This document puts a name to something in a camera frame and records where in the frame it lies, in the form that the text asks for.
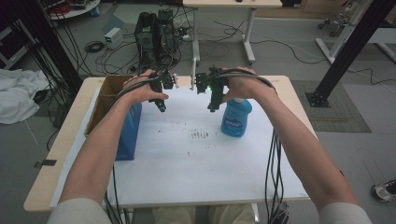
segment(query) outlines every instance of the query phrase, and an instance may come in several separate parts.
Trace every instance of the forearm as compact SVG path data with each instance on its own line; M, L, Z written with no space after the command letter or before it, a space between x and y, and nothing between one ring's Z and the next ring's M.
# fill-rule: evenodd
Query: forearm
M358 203L327 151L275 92L264 90L258 95L256 100L271 120L291 167L317 209L333 202Z
M90 198L102 203L130 102L118 100L87 137L67 176L60 203Z

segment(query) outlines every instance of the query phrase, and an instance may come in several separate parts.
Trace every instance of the bottle cap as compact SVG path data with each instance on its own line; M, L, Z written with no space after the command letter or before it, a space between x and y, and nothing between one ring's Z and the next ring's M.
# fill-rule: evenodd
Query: bottle cap
M241 98L233 98L237 103L242 103L244 102L244 99Z

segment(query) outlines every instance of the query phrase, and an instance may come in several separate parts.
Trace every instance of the sneaker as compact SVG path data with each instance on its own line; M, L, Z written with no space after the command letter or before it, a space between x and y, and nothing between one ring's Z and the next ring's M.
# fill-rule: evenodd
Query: sneaker
M396 198L396 179L374 185L372 188L372 194L382 203L392 201Z

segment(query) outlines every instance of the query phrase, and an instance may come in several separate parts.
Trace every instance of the floor mat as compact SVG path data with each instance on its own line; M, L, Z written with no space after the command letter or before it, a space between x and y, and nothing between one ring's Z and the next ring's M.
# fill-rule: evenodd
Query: floor mat
M295 81L293 85L306 115L316 132L335 133L370 133L369 126L364 121L353 104L344 87L337 84L328 98L331 104L328 108L311 107L305 93L312 92L318 86L317 81Z

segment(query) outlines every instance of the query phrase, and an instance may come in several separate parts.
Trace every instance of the sleeve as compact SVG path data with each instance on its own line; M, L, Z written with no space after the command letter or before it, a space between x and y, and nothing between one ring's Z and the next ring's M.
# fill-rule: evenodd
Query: sleeve
M367 213L353 203L330 203L319 214L320 224L372 224Z
M58 204L52 211L48 224L110 224L103 208L94 200L79 198Z

